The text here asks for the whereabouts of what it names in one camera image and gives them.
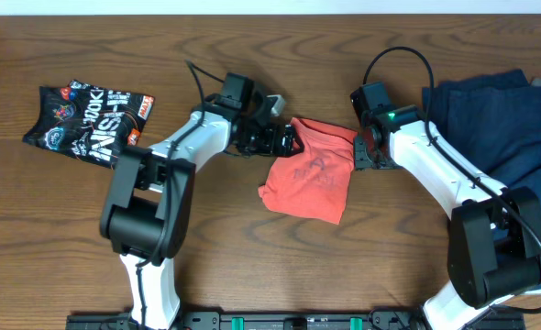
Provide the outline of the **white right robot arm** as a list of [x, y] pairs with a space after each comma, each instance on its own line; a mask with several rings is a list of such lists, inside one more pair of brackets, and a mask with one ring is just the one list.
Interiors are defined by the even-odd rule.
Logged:
[[414, 105], [394, 105], [381, 82], [350, 95], [359, 120], [356, 170], [409, 171], [449, 219], [449, 282], [409, 318], [411, 329], [498, 328], [506, 305], [541, 284], [541, 207], [465, 159]]

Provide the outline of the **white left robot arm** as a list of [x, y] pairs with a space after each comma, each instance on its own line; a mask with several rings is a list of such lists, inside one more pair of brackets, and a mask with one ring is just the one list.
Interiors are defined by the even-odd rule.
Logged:
[[279, 94], [229, 73], [220, 93], [201, 95], [188, 121], [148, 148], [124, 148], [100, 219], [100, 233], [126, 267], [130, 329], [169, 329], [181, 308], [174, 258], [186, 237], [197, 172], [230, 146], [239, 155], [288, 158], [302, 152], [295, 129], [279, 122]]

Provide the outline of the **navy blue garment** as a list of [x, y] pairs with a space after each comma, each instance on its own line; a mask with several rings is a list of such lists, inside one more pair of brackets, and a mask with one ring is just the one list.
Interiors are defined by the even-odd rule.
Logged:
[[530, 188], [541, 204], [541, 84], [515, 69], [441, 82], [422, 97], [450, 145], [508, 188]]

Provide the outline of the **orange t-shirt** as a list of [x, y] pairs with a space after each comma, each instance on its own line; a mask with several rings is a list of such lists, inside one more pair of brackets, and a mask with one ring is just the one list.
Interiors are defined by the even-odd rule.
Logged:
[[258, 189], [259, 197], [273, 212], [337, 225], [346, 209], [357, 133], [297, 117], [291, 126], [301, 139], [303, 151], [275, 160]]

